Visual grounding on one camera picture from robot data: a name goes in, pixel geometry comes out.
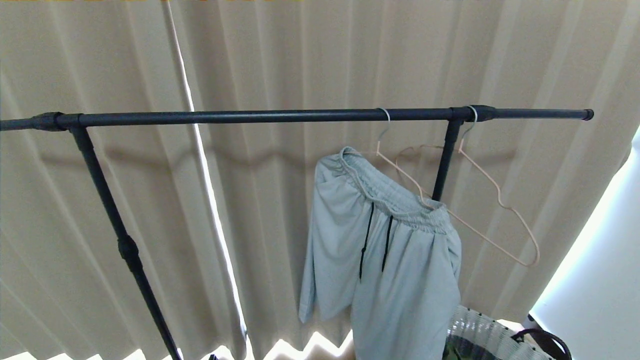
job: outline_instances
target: clothes hanger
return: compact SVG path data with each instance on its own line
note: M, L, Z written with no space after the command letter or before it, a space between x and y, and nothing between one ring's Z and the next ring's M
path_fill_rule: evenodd
M522 218L522 215L518 212L518 210L512 208L511 206L506 206L503 202L502 202L502 191L500 190L500 186L498 185L498 183L496 183L495 180L493 180L493 178L487 174L486 171L484 171L484 169L482 167L480 167L480 165L478 165L469 155L467 155L467 153L462 149L462 145L464 145L465 143L465 136L469 133L469 131L471 131L471 129L474 128L474 126L476 126L476 122L478 121L478 113L476 111L476 109L471 106L468 105L467 107L469 107L471 110L473 110L474 112L474 123L473 125L471 125L470 128L468 128L463 134L462 134L462 138L460 139L460 146L458 147L458 154L461 154L462 156L464 156L467 160L469 160L469 162L471 163L471 165L473 165L476 169L480 170L480 172L487 178L489 179L489 181L491 181L491 184L493 184L493 186L495 187L496 191L497 191L497 202L498 205L506 210L511 211L512 213L514 213L518 219L520 220L520 222L522 223L522 225L524 226L524 228L527 230L527 233L529 233L529 237L531 238L531 241L533 242L533 246L536 250L536 257L534 258L534 260L530 263L524 263L522 260L518 259L516 256L512 255L512 253L508 252L507 250L505 250L503 247L501 247L500 245L496 244L495 242L491 241L491 239L489 239L488 237L486 237L483 233L480 233L478 230L474 229L471 225L469 225L468 223L466 223L466 221L462 220L458 215L454 214L451 210L447 209L447 211L449 212L449 214L451 214L451 216L453 216L454 218L456 218L458 221L460 221L464 226L468 227L471 231L473 231L474 233L476 233L478 236L480 236L484 241L487 241L488 243L490 243L491 245L493 245L494 247L496 247L498 250L502 251L503 253L505 253L507 256L509 256L511 259L515 260L517 263L520 263L522 266L526 266L527 268L530 267L534 267L538 264L538 262L540 262L540 246L538 245L538 241L536 240L536 237L533 235L533 232L531 231L531 228L529 228L529 225L527 225L527 222ZM418 149L415 149L414 147L407 147L406 149L402 150L401 152L398 153L398 155L395 158L395 167L399 168L397 166L397 161L398 161L398 157L404 152L407 151L408 149L412 149L415 152L419 152L421 148L423 147L429 147L429 148L434 148L434 149L442 149L442 146L434 146L434 145L420 145L418 147Z
M373 154L375 156L379 156L381 157L383 160L385 160L387 163L389 163L389 165L393 166L394 168L396 168L397 171L399 171L400 173L402 173L402 175L406 176L407 179L409 179L417 188L418 191L420 192L420 201L423 205L425 205L427 208L431 209L431 210L435 210L435 208L432 205L429 205L426 200L424 199L424 195L426 192L424 191L424 189L420 186L420 184L414 180L414 178L412 178L409 174L407 174L403 169L401 169L397 163L394 163L393 161L389 160L386 156L382 155L382 153L380 152L380 142L382 141L382 136L389 130L389 128L391 127L391 115L389 115L389 112L387 111L387 109L384 108L378 108L382 111L385 112L385 114L387 114L387 128L384 129L384 131L382 131L382 133L380 133L380 135L378 136L378 144L376 145L376 150L375 151L345 151L345 154Z

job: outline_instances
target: clothes rack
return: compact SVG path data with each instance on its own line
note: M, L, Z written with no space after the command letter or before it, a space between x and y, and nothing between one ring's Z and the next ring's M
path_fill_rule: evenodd
M464 122L484 122L491 119L581 119L591 120L594 112L585 110L551 109L497 109L486 105L473 105L477 119L470 107L439 109L388 109L391 121L448 120L438 175L433 189L433 200L442 198L449 164L458 140L460 126ZM196 111L158 113L103 113L64 114L51 112L28 119L0 121L0 131L39 129L44 131L70 131L82 152L102 205L111 221L118 239L118 250L127 263L147 303L158 331L173 360L180 360L177 347L164 320L164 316L145 275L136 242L129 236L113 200L109 185L93 149L87 127L133 126L169 124L247 124L259 122L342 122L387 121L387 114L380 109L362 110L283 110L283 111Z

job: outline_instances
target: beige curtain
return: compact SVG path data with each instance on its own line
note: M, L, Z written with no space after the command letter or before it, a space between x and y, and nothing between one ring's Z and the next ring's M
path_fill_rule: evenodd
M187 111L189 98L196 111L593 108L590 122L492 120L468 136L467 152L532 226L541 262L516 265L454 223L463 239L463 304L521 320L638 127L639 18L635 1L2 3L1 116ZM371 149L384 126L200 128L257 359L281 338L302 349L314 331L335 344L348 333L348 314L308 325L297 317L313 169L345 145ZM445 127L394 123L383 152L393 158L408 146L441 145ZM193 128L90 133L186 358L219 345L243 358ZM142 348L147 359L164 357L70 135L1 139L0 355L119 360ZM439 155L408 151L399 164L432 188ZM443 200L512 253L532 256L517 219L499 210L492 185L461 158Z

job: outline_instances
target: light blue shorts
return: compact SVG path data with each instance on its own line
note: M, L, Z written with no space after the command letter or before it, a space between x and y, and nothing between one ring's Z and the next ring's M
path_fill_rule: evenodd
M461 245L447 209L419 197L350 147L321 159L300 296L322 320L351 305L356 357L441 359L460 302Z

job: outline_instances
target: black drawstring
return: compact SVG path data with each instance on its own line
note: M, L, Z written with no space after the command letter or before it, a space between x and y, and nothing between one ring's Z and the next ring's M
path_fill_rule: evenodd
M387 262L387 253L389 252L389 235L391 234L391 223L394 221L394 216L389 217L389 227L387 228L387 243L385 244L385 255L382 257L382 271L385 271L385 263Z
M362 280L362 262L364 261L364 252L367 250L367 240L369 239L369 229L371 228L371 219L373 219L373 202L371 203L371 215L369 215L369 225L367 225L367 236L364 238L364 247L362 247L362 255L360 255L360 273L358 278Z

